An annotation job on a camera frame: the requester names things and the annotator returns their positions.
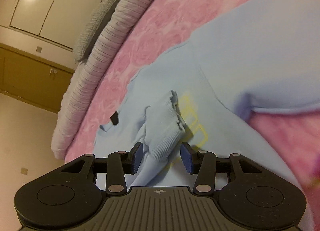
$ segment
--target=pink blanket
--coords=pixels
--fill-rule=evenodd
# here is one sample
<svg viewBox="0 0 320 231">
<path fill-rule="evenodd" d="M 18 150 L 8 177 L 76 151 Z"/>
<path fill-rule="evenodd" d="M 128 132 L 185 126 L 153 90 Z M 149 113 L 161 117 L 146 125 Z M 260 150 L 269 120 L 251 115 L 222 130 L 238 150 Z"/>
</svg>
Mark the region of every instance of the pink blanket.
<svg viewBox="0 0 320 231">
<path fill-rule="evenodd" d="M 92 152 L 100 124 L 122 102 L 130 78 L 162 52 L 185 41 L 194 29 L 248 0 L 154 0 L 103 77 L 66 162 Z M 320 112 L 298 116 L 254 114 L 256 129 L 289 165 L 304 188 L 320 231 Z"/>
</svg>

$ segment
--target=light blue sweatshirt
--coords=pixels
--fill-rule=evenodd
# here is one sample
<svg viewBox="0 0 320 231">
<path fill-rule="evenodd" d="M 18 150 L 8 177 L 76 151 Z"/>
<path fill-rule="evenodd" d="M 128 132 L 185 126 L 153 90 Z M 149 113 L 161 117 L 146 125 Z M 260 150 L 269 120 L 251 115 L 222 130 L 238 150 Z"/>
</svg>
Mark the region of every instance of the light blue sweatshirt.
<svg viewBox="0 0 320 231">
<path fill-rule="evenodd" d="M 240 153 L 300 187 L 285 162 L 245 121 L 251 111 L 294 114 L 320 107 L 319 40 L 320 0 L 248 1 L 142 68 L 118 109 L 119 124 L 100 126 L 94 154 L 129 151 L 144 140 L 138 173 L 125 176 L 128 186 L 193 187 L 196 176 L 187 174 L 176 145 L 185 130 L 190 145 L 219 157 Z M 161 117 L 161 108 L 175 103 L 168 102 L 174 96 L 170 90 L 176 92 L 186 125 L 175 110 Z M 150 116 L 157 116 L 148 120 L 151 108 Z M 164 131 L 169 124 L 177 128 Z M 157 155 L 152 147 L 158 148 Z M 225 184 L 217 178 L 217 189 Z M 105 179 L 98 178 L 97 185 L 104 188 Z M 313 230 L 309 209 L 300 227 Z"/>
</svg>

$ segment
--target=striped pillow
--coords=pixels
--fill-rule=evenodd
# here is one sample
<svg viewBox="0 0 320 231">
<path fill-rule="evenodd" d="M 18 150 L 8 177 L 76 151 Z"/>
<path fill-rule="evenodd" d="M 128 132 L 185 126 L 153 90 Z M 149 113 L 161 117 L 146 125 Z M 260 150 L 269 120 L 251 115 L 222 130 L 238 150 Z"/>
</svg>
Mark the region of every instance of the striped pillow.
<svg viewBox="0 0 320 231">
<path fill-rule="evenodd" d="M 75 79 L 63 96 L 51 149 L 58 159 L 75 137 L 91 103 L 95 89 L 110 66 L 129 31 L 153 0 L 120 0 L 111 20 L 99 35 L 87 61 L 76 70 Z"/>
<path fill-rule="evenodd" d="M 92 12 L 89 22 L 79 35 L 73 54 L 76 62 L 88 59 L 101 31 L 110 21 L 120 0 L 103 0 Z"/>
</svg>

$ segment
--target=wooden cabinet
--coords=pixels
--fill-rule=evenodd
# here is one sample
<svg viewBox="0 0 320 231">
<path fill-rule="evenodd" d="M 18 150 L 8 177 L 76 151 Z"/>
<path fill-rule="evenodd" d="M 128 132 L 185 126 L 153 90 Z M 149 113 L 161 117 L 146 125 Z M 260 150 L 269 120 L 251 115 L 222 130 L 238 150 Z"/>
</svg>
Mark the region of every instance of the wooden cabinet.
<svg viewBox="0 0 320 231">
<path fill-rule="evenodd" d="M 101 0 L 54 0 L 40 36 L 73 48 L 75 41 Z"/>
<path fill-rule="evenodd" d="M 0 47 L 0 90 L 58 112 L 72 73 Z"/>
<path fill-rule="evenodd" d="M 39 35 L 53 0 L 19 0 L 11 26 Z"/>
<path fill-rule="evenodd" d="M 16 0 L 0 0 L 0 26 L 9 26 Z"/>
</svg>

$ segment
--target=gray waffle pillow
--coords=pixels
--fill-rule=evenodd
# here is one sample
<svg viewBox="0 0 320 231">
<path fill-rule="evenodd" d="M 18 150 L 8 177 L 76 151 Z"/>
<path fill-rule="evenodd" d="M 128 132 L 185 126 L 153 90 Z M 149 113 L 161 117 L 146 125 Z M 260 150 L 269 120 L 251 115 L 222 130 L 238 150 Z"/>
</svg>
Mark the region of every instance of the gray waffle pillow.
<svg viewBox="0 0 320 231">
<path fill-rule="evenodd" d="M 100 33 L 108 24 L 120 0 L 103 0 L 95 9 L 73 48 L 76 62 L 86 61 Z"/>
</svg>

